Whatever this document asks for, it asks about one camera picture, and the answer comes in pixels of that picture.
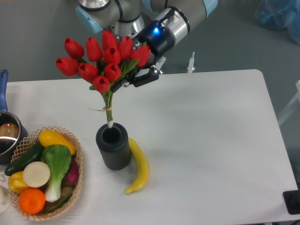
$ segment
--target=blue pot handle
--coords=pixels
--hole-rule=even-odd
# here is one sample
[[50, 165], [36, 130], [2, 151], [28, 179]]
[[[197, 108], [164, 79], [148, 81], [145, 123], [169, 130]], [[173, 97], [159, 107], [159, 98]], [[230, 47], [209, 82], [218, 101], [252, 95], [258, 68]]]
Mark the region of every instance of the blue pot handle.
[[6, 69], [0, 72], [0, 111], [7, 111], [8, 105], [6, 103], [6, 86], [8, 83], [8, 71]]

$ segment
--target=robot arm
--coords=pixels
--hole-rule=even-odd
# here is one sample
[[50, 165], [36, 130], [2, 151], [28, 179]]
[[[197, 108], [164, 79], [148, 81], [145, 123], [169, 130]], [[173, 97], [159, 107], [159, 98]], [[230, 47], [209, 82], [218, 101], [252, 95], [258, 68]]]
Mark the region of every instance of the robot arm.
[[76, 13], [92, 33], [111, 30], [116, 36], [130, 36], [136, 47], [147, 42], [151, 57], [147, 73], [135, 71], [115, 83], [112, 92], [133, 84], [136, 87], [159, 78], [155, 64], [193, 28], [215, 9], [218, 0], [142, 0], [151, 11], [159, 13], [147, 26], [141, 16], [140, 0], [79, 0]]

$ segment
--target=blue light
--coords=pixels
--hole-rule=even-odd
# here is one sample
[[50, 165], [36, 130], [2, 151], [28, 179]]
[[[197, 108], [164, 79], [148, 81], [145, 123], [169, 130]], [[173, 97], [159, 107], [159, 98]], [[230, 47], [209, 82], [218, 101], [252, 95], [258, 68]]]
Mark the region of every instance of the blue light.
[[154, 28], [154, 30], [153, 30], [153, 34], [159, 34], [159, 29], [156, 27], [156, 28]]

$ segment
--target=black cable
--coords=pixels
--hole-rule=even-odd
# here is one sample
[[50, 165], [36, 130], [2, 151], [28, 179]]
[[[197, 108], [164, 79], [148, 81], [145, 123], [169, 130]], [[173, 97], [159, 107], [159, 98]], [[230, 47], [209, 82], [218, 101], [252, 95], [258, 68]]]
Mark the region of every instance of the black cable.
[[291, 225], [296, 225], [296, 224], [299, 223], [299, 222], [300, 222], [300, 219], [294, 221]]

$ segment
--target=tulip bouquet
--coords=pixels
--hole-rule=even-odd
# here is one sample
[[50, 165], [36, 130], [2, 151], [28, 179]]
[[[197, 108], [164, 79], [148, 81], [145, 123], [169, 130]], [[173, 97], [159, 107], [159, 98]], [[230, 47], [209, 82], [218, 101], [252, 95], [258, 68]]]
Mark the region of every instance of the tulip bouquet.
[[111, 86], [137, 67], [143, 67], [150, 57], [150, 47], [143, 43], [133, 51], [130, 37], [123, 37], [120, 41], [109, 31], [102, 34], [102, 48], [98, 41], [90, 37], [86, 41], [86, 53], [92, 65], [83, 59], [84, 48], [76, 41], [66, 38], [65, 50], [69, 57], [56, 60], [56, 66], [66, 76], [79, 75], [91, 84], [90, 90], [101, 93], [105, 102], [102, 111], [106, 112], [107, 124], [113, 126]]

